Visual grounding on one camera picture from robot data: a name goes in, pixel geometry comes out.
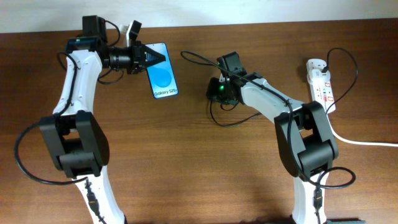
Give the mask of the blue screen smartphone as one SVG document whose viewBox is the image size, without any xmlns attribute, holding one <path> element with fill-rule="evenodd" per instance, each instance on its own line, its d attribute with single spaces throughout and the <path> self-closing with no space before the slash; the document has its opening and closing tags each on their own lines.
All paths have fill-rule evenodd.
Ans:
<svg viewBox="0 0 398 224">
<path fill-rule="evenodd" d="M 152 50 L 165 56 L 165 61 L 147 69 L 150 86 L 155 99 L 178 95 L 178 86 L 170 62 L 167 46 L 164 42 L 146 44 Z"/>
</svg>

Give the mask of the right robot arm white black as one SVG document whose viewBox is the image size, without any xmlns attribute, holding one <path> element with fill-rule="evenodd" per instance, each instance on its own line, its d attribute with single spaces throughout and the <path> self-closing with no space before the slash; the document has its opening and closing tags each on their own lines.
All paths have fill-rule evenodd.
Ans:
<svg viewBox="0 0 398 224">
<path fill-rule="evenodd" d="M 324 191 L 338 147 L 326 114 L 316 101 L 294 100 L 256 73 L 211 78 L 211 103 L 254 108 L 275 126 L 279 156 L 294 181 L 293 223 L 326 223 Z"/>
</svg>

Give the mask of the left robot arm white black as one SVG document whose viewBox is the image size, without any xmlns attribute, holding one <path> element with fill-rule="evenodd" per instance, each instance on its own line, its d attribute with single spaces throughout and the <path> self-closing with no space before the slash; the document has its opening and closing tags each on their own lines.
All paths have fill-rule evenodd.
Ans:
<svg viewBox="0 0 398 224">
<path fill-rule="evenodd" d="M 39 121 L 54 166 L 81 192 L 93 223 L 126 223 L 108 177 L 108 140 L 93 115 L 96 84 L 104 68 L 139 73 L 166 60 L 139 41 L 111 47 L 98 36 L 70 39 L 67 74 L 51 116 Z"/>
</svg>

